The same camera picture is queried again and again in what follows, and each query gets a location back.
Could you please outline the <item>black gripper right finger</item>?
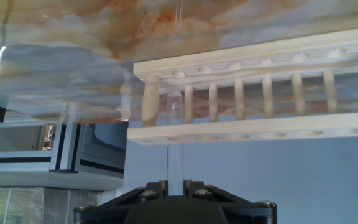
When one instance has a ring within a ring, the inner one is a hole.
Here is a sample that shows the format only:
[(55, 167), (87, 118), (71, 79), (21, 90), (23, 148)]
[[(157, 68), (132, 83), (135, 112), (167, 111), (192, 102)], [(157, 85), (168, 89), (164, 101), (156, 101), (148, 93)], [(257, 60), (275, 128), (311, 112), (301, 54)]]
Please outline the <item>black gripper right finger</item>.
[(183, 181), (184, 196), (215, 203), (229, 223), (277, 224), (277, 204), (270, 200), (250, 202), (202, 181)]

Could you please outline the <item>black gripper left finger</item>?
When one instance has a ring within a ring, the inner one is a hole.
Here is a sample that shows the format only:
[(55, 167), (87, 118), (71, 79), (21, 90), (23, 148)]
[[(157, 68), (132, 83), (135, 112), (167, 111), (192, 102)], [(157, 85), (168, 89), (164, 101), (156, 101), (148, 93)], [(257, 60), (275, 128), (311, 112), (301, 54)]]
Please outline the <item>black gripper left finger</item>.
[(129, 210), (140, 203), (148, 202), (167, 196), (167, 181), (149, 182), (145, 187), (140, 186), (114, 198), (102, 205), (76, 207), (73, 210), (74, 224), (89, 223), (124, 223)]

